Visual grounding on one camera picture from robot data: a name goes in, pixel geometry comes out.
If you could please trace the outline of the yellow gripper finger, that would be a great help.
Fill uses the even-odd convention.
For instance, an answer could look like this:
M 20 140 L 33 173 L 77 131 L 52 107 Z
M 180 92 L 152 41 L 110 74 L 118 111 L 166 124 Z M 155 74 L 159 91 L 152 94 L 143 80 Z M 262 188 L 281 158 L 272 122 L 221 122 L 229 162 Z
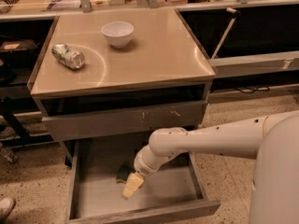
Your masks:
M 144 183 L 144 177 L 139 173 L 130 173 L 121 196 L 129 199 Z

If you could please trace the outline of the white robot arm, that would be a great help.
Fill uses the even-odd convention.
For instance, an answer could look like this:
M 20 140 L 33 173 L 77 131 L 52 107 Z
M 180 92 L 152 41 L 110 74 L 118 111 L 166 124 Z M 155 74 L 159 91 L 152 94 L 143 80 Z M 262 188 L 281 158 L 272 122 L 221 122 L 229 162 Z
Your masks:
M 161 128 L 134 158 L 122 197 L 183 153 L 251 160 L 249 224 L 299 224 L 299 111 L 268 114 L 188 131 Z

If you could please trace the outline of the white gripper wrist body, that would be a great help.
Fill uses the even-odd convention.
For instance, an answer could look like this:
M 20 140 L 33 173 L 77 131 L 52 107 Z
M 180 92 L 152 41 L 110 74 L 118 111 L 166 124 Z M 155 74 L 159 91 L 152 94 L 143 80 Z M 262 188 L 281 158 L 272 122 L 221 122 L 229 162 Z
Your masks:
M 156 173 L 167 162 L 167 157 L 158 156 L 149 146 L 144 146 L 135 156 L 134 168 L 140 175 L 149 176 Z

